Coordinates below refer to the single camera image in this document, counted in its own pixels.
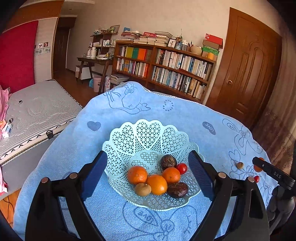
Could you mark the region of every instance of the pink cloth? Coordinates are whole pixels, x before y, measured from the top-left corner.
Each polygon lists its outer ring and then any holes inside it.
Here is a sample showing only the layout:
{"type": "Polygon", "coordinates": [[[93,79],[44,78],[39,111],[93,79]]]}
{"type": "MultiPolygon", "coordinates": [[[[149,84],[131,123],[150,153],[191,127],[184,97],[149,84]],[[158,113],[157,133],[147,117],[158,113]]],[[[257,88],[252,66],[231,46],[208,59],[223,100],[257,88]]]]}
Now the pink cloth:
{"type": "MultiPolygon", "coordinates": [[[[9,91],[8,89],[3,90],[0,86],[0,121],[4,120],[6,117],[6,111],[8,109],[8,99],[9,99],[9,91]]],[[[0,195],[2,195],[4,192],[7,192],[7,184],[3,180],[2,171],[0,168],[0,195]]]]}

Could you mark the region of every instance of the wooden desk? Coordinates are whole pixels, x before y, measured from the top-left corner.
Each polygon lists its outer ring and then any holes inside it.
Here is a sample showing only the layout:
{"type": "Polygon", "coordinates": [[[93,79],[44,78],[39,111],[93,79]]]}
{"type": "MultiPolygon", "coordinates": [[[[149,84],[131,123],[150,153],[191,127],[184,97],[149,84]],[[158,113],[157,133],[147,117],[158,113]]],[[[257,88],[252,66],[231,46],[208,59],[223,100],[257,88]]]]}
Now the wooden desk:
{"type": "MultiPolygon", "coordinates": [[[[89,73],[91,74],[91,78],[93,78],[92,73],[102,76],[102,80],[101,80],[100,89],[99,89],[98,94],[103,93],[104,86],[105,86],[105,80],[106,80],[106,72],[107,72],[108,66],[112,65],[113,60],[112,59],[99,60],[99,59],[94,59],[94,58],[81,58],[81,57],[78,57],[77,59],[78,59],[78,61],[81,61],[81,66],[83,66],[84,62],[88,63],[89,73]],[[104,66],[103,74],[100,74],[100,73],[97,73],[97,72],[91,70],[91,67],[94,66],[94,64],[99,64],[99,65],[104,66]]],[[[81,73],[82,73],[82,68],[79,68],[79,74],[78,74],[77,80],[78,79],[80,80],[81,73]]]]}

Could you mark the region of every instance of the metal pivot bolt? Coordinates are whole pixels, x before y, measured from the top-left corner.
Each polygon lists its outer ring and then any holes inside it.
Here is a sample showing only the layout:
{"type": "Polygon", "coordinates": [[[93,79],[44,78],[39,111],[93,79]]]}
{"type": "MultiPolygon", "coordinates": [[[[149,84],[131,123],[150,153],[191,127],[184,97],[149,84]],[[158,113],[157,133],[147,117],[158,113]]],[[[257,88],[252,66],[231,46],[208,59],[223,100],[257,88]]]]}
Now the metal pivot bolt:
{"type": "Polygon", "coordinates": [[[218,173],[218,176],[219,176],[220,178],[226,178],[226,174],[223,173],[223,172],[219,172],[219,173],[218,173]]]}
{"type": "Polygon", "coordinates": [[[255,179],[253,177],[248,177],[248,181],[253,183],[255,181],[255,179]]]}
{"type": "Polygon", "coordinates": [[[76,173],[76,172],[73,172],[70,174],[71,179],[75,179],[77,176],[78,176],[78,173],[76,173]]]}
{"type": "Polygon", "coordinates": [[[47,183],[47,181],[48,181],[48,177],[44,177],[44,178],[41,179],[42,183],[47,183]]]}

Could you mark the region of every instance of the pink trash bin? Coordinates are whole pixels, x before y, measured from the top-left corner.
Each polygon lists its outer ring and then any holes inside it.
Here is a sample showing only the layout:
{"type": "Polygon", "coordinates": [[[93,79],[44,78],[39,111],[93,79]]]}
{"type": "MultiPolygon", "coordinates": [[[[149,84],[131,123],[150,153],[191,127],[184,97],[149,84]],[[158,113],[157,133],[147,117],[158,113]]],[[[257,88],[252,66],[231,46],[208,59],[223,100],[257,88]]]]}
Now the pink trash bin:
{"type": "Polygon", "coordinates": [[[94,92],[99,92],[102,77],[94,77],[94,92]]]}

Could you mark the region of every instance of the fruit basket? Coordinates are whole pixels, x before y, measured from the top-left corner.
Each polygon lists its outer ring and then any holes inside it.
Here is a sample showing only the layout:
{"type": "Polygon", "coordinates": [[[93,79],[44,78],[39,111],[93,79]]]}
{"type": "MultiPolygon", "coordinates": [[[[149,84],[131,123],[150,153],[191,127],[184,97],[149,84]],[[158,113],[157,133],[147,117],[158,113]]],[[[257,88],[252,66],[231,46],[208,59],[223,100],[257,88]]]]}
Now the fruit basket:
{"type": "Polygon", "coordinates": [[[189,199],[200,192],[200,187],[188,167],[181,176],[180,182],[188,185],[188,193],[175,199],[167,193],[157,196],[149,194],[141,197],[136,195],[134,185],[127,179],[131,166],[143,166],[149,175],[160,174],[159,160],[165,154],[174,156],[178,163],[188,165],[188,153],[195,150],[199,153],[196,143],[189,142],[185,132],[178,131],[173,125],[163,126],[160,121],[138,120],[135,124],[126,122],[120,128],[112,130],[110,139],[103,143],[102,150],[107,153],[108,161],[105,173],[109,184],[125,200],[138,206],[155,211],[166,211],[185,206],[189,199]]]}

